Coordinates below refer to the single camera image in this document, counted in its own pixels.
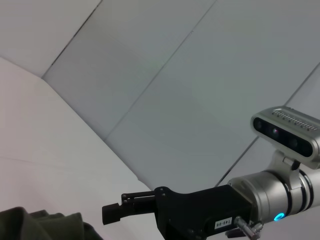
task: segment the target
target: label sticker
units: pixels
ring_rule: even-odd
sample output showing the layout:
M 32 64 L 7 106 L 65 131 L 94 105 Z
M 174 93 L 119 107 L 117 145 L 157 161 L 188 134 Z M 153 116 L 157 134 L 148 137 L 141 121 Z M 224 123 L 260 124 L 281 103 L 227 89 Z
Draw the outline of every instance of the label sticker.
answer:
M 219 229 L 232 224 L 232 217 L 216 221 L 214 225 L 214 229 Z

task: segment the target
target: cloth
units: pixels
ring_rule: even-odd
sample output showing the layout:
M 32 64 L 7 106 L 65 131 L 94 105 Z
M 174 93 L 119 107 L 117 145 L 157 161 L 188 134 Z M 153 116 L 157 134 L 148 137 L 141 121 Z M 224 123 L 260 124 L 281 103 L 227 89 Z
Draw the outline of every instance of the cloth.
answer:
M 80 213 L 64 216 L 23 207 L 0 212 L 0 240 L 102 240 Z

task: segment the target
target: depth camera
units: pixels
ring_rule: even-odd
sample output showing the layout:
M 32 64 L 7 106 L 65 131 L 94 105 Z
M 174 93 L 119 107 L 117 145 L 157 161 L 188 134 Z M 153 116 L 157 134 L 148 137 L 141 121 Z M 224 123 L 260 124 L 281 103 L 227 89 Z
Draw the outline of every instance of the depth camera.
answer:
M 251 119 L 253 131 L 287 157 L 320 168 L 320 121 L 286 106 L 272 107 Z

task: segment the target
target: white wall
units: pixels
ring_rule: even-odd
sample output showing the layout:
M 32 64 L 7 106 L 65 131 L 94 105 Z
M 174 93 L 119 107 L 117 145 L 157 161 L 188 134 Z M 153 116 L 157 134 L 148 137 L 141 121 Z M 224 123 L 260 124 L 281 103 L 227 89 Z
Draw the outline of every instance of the white wall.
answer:
M 214 0 L 104 0 L 44 80 L 102 138 Z
M 1 0 L 0 57 L 41 77 L 100 0 Z
M 320 62 L 320 2 L 218 0 L 198 25 L 211 2 L 136 3 L 103 2 L 44 79 L 150 188 L 212 187 Z

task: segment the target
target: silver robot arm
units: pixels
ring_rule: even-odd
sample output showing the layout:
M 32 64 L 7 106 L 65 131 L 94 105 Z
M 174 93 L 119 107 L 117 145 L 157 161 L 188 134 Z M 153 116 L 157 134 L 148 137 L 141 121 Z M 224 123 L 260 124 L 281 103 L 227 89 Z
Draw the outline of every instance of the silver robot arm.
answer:
M 249 223 L 237 218 L 235 224 L 255 240 L 263 224 L 320 205 L 320 121 L 280 106 L 254 115 L 251 128 L 275 146 L 272 161 L 228 184 L 253 205 Z
M 164 186 L 124 193 L 121 205 L 102 207 L 103 224 L 154 213 L 165 240 L 205 240 L 222 232 L 257 240 L 264 224 L 319 206 L 320 121 L 279 106 L 255 114 L 251 128 L 276 148 L 266 170 L 188 194 Z

